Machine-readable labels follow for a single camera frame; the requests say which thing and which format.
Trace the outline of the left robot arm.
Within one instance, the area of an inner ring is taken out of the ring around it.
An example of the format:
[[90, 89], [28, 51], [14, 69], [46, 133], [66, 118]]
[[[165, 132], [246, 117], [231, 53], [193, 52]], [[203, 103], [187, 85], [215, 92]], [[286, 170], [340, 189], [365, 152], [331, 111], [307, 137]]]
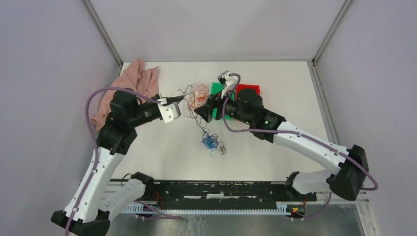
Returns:
[[111, 90], [111, 111], [98, 135], [92, 135], [94, 151], [89, 167], [72, 200], [51, 218], [67, 236], [104, 236], [129, 204], [140, 198], [157, 198], [154, 179], [139, 172], [111, 196], [103, 198], [103, 194], [136, 139], [136, 128], [157, 119], [169, 123], [180, 117], [183, 96], [149, 98], [127, 88]]

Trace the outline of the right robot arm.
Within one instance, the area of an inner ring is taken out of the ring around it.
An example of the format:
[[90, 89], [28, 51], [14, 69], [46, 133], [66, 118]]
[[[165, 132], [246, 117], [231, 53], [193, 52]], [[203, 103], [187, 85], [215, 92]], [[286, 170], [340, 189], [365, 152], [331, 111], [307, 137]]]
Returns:
[[321, 165], [324, 170], [293, 172], [286, 181], [284, 195], [291, 201], [303, 194], [332, 192], [338, 197], [354, 201], [369, 176], [364, 148], [351, 148], [330, 143], [309, 134], [263, 105], [263, 99], [253, 89], [241, 90], [236, 99], [221, 92], [212, 94], [195, 113], [206, 122], [229, 116], [249, 125], [248, 132], [260, 140], [292, 149]]

